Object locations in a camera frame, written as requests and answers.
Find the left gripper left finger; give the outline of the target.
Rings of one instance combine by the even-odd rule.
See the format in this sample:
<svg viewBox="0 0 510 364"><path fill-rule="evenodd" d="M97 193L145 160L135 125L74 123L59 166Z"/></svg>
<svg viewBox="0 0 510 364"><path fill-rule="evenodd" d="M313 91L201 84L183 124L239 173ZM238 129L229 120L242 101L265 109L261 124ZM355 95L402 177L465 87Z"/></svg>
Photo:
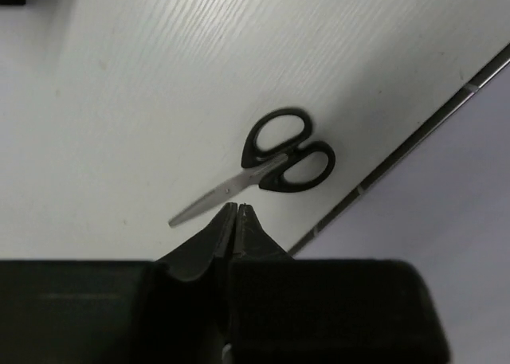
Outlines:
<svg viewBox="0 0 510 364"><path fill-rule="evenodd" d="M158 260L3 260L4 363L223 363L237 206Z"/></svg>

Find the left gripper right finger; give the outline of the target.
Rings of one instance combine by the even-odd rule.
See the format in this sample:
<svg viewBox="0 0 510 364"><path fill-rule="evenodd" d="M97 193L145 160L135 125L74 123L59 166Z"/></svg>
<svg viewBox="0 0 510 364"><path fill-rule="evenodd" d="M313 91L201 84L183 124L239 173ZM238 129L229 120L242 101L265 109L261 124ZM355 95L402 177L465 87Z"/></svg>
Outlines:
<svg viewBox="0 0 510 364"><path fill-rule="evenodd" d="M229 264L235 363L448 363L429 289L403 260L296 260L237 215Z"/></svg>

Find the black handled scissors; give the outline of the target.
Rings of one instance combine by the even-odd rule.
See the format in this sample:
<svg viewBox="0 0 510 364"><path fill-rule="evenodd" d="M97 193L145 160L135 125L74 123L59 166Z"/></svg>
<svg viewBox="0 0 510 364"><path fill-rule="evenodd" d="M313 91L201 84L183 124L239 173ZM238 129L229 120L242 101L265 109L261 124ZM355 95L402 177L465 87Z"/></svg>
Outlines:
<svg viewBox="0 0 510 364"><path fill-rule="evenodd" d="M260 148L257 139L263 127L276 118L287 116L300 119L303 124L302 131L268 150ZM334 170L336 156L332 147L322 140L301 146L302 142L311 137L313 131L312 117L303 108L279 108L264 115L253 125L245 139L241 154L242 172L203 194L173 216L168 221L168 225L174 228L198 217L215 206L228 202L250 186L288 194L304 192L318 186ZM320 174L305 182L290 182L286 179L284 176L286 170L315 153L320 153L327 158L327 164Z"/></svg>

